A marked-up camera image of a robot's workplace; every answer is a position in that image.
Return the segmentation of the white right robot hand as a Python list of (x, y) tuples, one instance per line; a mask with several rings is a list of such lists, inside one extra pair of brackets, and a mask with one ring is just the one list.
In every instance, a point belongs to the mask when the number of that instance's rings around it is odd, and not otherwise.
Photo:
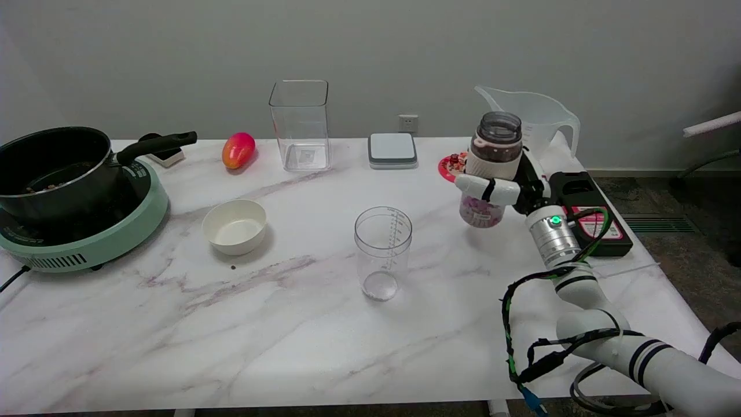
[(454, 184), (466, 197), (493, 206), (511, 206), (525, 216), (557, 204), (540, 161), (526, 147), (507, 163), (484, 160), (470, 149), (465, 171)]

